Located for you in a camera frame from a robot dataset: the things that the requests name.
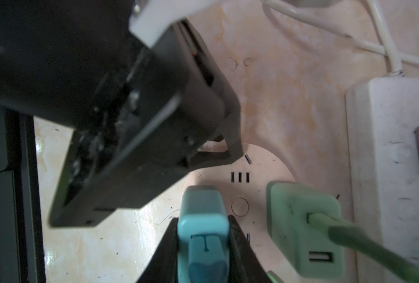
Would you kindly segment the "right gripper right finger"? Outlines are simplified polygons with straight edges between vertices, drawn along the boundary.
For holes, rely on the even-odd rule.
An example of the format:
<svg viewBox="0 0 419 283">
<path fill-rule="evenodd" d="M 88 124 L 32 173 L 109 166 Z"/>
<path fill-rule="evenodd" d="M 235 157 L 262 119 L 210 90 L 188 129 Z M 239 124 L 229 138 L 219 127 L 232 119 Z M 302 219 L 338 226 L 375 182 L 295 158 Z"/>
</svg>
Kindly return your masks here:
<svg viewBox="0 0 419 283">
<path fill-rule="evenodd" d="M 229 283 L 270 283 L 270 279 L 263 270 L 246 235 L 234 216 L 228 216 L 229 230 Z"/>
</svg>

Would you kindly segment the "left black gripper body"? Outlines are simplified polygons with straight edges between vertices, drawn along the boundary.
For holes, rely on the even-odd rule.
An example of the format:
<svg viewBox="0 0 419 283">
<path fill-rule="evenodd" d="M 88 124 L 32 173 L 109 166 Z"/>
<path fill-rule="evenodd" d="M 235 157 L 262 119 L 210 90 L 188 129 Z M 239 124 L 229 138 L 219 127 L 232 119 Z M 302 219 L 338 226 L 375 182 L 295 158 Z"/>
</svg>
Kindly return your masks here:
<svg viewBox="0 0 419 283">
<path fill-rule="evenodd" d="M 96 126 L 74 131 L 49 214 L 54 228 L 96 226 L 138 209 L 189 172 L 242 157 L 240 102 L 189 21 L 141 48 Z"/>
</svg>

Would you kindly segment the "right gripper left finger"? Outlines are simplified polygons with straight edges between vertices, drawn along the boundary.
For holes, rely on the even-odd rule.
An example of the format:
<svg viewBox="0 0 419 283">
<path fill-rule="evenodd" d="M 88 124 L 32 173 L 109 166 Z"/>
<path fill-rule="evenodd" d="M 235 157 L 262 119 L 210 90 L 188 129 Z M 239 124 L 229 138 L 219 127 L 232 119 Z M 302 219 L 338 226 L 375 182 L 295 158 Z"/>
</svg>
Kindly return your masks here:
<svg viewBox="0 0 419 283">
<path fill-rule="evenodd" d="M 149 264 L 137 283 L 178 282 L 178 218 L 169 223 Z"/>
</svg>

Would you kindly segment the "small green charger plug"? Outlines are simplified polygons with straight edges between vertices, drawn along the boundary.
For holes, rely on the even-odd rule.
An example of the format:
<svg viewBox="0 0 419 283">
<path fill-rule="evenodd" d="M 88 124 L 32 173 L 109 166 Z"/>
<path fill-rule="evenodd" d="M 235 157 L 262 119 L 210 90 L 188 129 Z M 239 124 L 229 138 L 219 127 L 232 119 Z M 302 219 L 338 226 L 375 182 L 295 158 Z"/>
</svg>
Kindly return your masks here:
<svg viewBox="0 0 419 283">
<path fill-rule="evenodd" d="M 341 217 L 339 201 L 318 189 L 293 183 L 270 182 L 267 229 L 275 246 L 304 278 L 338 279 L 345 274 L 345 254 L 308 224 L 308 216 L 322 213 Z"/>
</svg>

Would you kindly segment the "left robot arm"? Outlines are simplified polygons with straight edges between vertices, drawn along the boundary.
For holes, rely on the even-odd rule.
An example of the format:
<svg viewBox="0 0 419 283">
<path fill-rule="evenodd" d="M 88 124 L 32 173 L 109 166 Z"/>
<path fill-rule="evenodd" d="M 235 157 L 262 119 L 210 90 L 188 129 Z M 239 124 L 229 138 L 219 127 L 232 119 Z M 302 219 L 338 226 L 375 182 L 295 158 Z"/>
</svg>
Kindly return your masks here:
<svg viewBox="0 0 419 283">
<path fill-rule="evenodd" d="M 198 31 L 131 34 L 138 1 L 0 1 L 0 105 L 74 130 L 49 215 L 95 226 L 242 157 L 239 100 Z"/>
</svg>

